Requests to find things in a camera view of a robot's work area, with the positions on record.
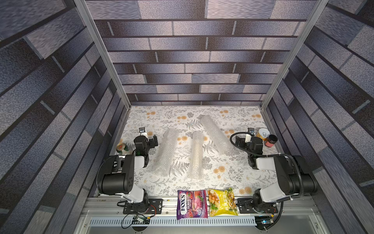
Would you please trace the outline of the bubble wrap sheet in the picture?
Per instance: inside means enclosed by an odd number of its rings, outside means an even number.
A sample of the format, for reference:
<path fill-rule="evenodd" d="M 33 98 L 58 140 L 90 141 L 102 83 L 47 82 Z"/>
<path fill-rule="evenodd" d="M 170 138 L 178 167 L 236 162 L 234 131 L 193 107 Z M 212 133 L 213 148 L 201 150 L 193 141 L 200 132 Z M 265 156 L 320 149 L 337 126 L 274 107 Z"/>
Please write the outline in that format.
<path fill-rule="evenodd" d="M 203 133 L 195 131 L 191 144 L 190 171 L 188 174 L 190 179 L 200 180 L 203 177 L 203 142 Z"/>

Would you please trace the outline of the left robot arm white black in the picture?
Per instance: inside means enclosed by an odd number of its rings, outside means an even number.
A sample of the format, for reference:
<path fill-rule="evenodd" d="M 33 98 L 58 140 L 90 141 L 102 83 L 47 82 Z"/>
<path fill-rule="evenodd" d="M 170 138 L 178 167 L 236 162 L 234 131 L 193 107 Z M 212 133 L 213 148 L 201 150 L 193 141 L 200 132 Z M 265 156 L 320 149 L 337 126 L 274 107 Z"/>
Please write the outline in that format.
<path fill-rule="evenodd" d="M 125 214 L 145 214 L 151 205 L 146 190 L 135 185 L 134 172 L 148 166 L 149 151 L 158 146 L 158 139 L 139 135 L 134 144 L 135 150 L 129 155 L 109 156 L 100 166 L 96 186 L 100 194 L 124 198 Z"/>

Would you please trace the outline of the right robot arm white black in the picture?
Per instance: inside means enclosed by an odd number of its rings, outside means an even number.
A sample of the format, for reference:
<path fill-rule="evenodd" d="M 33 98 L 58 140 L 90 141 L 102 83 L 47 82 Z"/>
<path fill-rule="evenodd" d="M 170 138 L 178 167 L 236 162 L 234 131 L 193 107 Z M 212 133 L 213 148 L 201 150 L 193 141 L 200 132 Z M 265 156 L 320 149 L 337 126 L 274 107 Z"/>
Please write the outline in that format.
<path fill-rule="evenodd" d="M 277 181 L 257 189 L 250 199 L 237 199 L 240 213 L 274 215 L 281 213 L 277 205 L 287 200 L 315 193 L 318 182 L 301 156 L 288 154 L 263 155 L 263 140 L 253 136 L 250 142 L 238 137 L 241 132 L 230 137 L 230 143 L 247 153 L 248 164 L 254 170 L 274 171 Z"/>

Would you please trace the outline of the small red jar black lid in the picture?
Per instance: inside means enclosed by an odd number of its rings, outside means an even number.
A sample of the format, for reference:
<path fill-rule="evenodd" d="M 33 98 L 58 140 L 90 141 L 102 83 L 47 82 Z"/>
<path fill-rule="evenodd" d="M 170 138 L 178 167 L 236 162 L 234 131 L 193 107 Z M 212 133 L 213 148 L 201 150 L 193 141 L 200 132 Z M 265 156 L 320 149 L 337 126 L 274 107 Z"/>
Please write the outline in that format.
<path fill-rule="evenodd" d="M 265 142 L 265 146 L 268 148 L 273 147 L 278 142 L 278 137 L 276 135 L 270 134 Z"/>

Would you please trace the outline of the yellow snack bag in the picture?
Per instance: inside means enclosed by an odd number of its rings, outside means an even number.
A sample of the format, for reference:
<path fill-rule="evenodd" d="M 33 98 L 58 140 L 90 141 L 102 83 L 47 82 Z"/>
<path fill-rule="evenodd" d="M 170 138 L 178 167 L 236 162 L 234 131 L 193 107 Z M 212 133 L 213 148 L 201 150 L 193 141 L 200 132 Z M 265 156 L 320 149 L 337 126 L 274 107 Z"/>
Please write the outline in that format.
<path fill-rule="evenodd" d="M 209 215 L 238 215 L 232 188 L 226 190 L 208 189 Z"/>

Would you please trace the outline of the purple Fox's candy bag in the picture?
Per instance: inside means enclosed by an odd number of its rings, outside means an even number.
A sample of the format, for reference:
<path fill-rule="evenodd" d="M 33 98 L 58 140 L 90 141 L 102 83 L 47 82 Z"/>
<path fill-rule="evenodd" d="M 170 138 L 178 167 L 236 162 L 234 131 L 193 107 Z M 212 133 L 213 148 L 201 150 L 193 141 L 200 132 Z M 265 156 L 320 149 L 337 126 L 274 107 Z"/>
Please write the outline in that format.
<path fill-rule="evenodd" d="M 177 192 L 177 220 L 184 218 L 208 218 L 205 190 L 178 190 Z"/>

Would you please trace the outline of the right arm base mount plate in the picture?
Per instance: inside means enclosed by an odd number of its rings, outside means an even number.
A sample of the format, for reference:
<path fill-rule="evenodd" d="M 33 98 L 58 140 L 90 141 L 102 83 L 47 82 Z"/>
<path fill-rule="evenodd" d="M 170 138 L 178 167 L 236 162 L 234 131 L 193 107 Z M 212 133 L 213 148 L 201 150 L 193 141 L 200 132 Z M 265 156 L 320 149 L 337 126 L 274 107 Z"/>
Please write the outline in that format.
<path fill-rule="evenodd" d="M 236 205 L 240 214 L 274 215 L 279 212 L 275 203 L 265 203 L 261 200 L 253 201 L 250 198 L 237 199 Z"/>

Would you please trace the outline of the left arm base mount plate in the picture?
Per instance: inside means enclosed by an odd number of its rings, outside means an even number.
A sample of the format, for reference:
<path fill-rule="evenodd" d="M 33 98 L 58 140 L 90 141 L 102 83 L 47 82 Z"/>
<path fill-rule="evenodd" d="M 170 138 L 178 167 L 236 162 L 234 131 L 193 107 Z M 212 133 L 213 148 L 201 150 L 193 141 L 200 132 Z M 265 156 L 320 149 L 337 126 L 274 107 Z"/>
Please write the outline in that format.
<path fill-rule="evenodd" d="M 150 214 L 160 215 L 162 213 L 163 199 L 148 199 L 141 203 L 126 203 L 124 205 L 123 214 L 135 215 Z"/>

